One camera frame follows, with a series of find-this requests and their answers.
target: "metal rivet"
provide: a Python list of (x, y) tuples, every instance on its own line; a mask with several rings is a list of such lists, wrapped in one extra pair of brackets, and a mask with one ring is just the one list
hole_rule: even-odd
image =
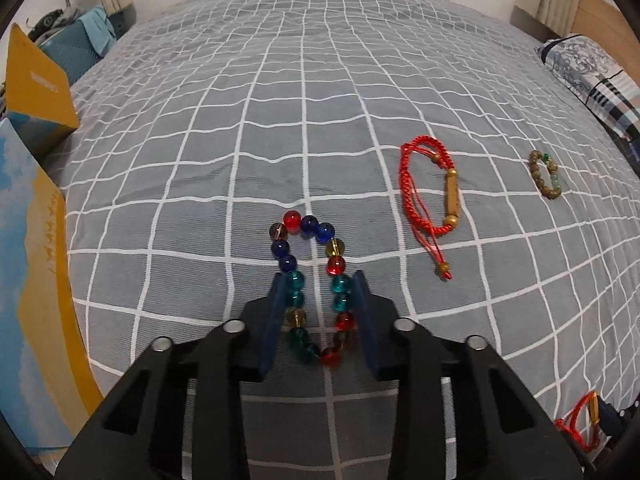
[(174, 342), (171, 341), (168, 337), (157, 337), (151, 343), (151, 348), (153, 348), (156, 352), (164, 352), (171, 348), (171, 345)]
[(411, 332), (415, 328), (415, 323), (407, 317), (401, 317), (394, 321), (394, 327), (400, 332)]
[(474, 350), (484, 350), (486, 348), (486, 339), (481, 335), (470, 335), (466, 338), (466, 344)]
[(238, 332), (242, 332), (244, 330), (244, 321), (240, 321), (239, 319), (232, 319), (231, 321), (227, 321), (223, 326), (225, 332), (229, 334), (237, 334)]

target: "wooden panel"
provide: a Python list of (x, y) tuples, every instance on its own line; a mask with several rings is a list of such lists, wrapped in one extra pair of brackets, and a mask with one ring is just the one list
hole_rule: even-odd
[(604, 0), (580, 0), (572, 33), (596, 41), (640, 85), (640, 42), (614, 6)]

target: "gray bedsheet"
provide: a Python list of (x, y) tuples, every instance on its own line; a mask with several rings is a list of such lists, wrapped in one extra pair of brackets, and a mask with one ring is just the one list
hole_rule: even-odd
[[(46, 163), (102, 390), (156, 336), (203, 336), (263, 295), (268, 227), (297, 208), (336, 226), (348, 271), (403, 315), (484, 335), (550, 416), (590, 388), (628, 404), (640, 182), (537, 46), (448, 0), (190, 0), (135, 26), (74, 86), (82, 127)], [(461, 175), (460, 226), (440, 240), (448, 283), (398, 191), (399, 146), (423, 134)], [(532, 149), (561, 165), (553, 202), (529, 175)], [(443, 172), (414, 157), (441, 218)], [(292, 250), (325, 346), (323, 248), (293, 238)], [(270, 378), (243, 388), (253, 478), (386, 478), (394, 387), (369, 379), (357, 345), (331, 372), (281, 345)]]

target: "blue towel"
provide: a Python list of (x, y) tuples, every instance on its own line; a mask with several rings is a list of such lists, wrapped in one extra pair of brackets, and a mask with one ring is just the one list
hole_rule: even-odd
[(110, 48), (116, 44), (116, 32), (107, 18), (104, 7), (95, 6), (80, 16), (78, 20), (84, 25), (84, 30), (98, 56), (106, 56)]

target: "brown bead bracelet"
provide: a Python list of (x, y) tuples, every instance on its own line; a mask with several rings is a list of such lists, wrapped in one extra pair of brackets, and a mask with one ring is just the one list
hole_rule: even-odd
[[(549, 176), (551, 177), (552, 187), (547, 186), (542, 178), (540, 167), (538, 166), (538, 161), (540, 159), (542, 159), (546, 164), (546, 170), (549, 172)], [(536, 183), (536, 186), (540, 190), (540, 193), (542, 193), (542, 196), (547, 197), (549, 200), (553, 200), (562, 194), (560, 181), (558, 179), (558, 164), (551, 159), (548, 153), (543, 155), (543, 153), (538, 150), (533, 150), (529, 153), (529, 170), (533, 181)]]

